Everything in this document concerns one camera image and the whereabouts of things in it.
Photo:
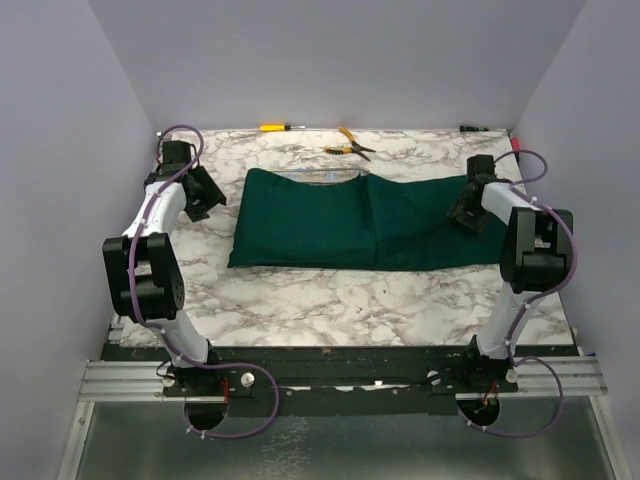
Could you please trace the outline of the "dark green surgical cloth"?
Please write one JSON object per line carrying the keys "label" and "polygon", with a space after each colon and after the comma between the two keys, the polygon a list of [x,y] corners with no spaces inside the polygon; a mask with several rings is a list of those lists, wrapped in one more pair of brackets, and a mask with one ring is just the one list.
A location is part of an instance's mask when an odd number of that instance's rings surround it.
{"label": "dark green surgical cloth", "polygon": [[496,264],[500,220],[475,234],[447,217],[465,184],[462,176],[398,183],[369,174],[314,186],[252,169],[228,265],[426,272]]}

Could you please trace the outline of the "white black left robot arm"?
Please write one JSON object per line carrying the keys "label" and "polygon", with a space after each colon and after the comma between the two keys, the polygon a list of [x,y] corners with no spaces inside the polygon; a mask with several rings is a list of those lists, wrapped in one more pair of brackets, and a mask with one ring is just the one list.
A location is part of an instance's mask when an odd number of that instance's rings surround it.
{"label": "white black left robot arm", "polygon": [[221,371],[210,341],[184,309],[184,280],[170,241],[182,213],[196,223],[227,203],[199,164],[201,152],[182,140],[159,143],[142,206],[121,235],[104,241],[102,254],[115,312],[151,331],[170,355],[165,384],[206,395],[220,385]]}

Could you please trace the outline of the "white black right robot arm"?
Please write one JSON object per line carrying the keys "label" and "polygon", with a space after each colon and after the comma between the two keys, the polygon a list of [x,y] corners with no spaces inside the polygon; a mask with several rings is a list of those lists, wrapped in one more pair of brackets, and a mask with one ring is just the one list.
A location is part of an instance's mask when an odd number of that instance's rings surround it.
{"label": "white black right robot arm", "polygon": [[572,213],[527,196],[519,189],[522,184],[498,178],[492,156],[472,156],[466,184],[448,212],[448,219],[468,233],[482,233],[491,216],[506,226],[499,260],[502,288],[457,368],[458,380],[472,391],[507,378],[527,321],[543,299],[564,288],[577,265]]}

